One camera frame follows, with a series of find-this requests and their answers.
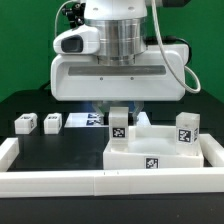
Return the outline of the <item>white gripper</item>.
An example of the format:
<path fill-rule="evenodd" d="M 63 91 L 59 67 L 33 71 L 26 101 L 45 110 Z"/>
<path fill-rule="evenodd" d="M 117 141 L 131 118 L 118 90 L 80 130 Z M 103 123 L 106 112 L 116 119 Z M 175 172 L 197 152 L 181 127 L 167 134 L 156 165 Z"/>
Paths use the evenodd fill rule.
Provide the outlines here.
<path fill-rule="evenodd" d="M 184 44 L 151 45 L 128 66 L 102 66 L 94 55 L 59 55 L 51 65 L 52 95 L 60 101 L 93 101 L 92 107 L 107 122 L 108 101 L 133 101 L 129 120 L 136 121 L 143 101 L 178 101 L 185 89 L 184 66 L 189 50 Z"/>

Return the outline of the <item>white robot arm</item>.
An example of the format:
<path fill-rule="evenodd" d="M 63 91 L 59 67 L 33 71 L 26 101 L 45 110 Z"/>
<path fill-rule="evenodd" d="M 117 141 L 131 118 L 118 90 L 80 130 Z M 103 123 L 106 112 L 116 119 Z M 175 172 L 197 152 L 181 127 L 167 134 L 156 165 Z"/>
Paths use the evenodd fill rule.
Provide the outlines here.
<path fill-rule="evenodd" d="M 189 48 L 146 36 L 147 8 L 191 0 L 82 0 L 74 26 L 56 36 L 51 92 L 59 101 L 98 109 L 123 102 L 178 101 L 184 95 Z"/>

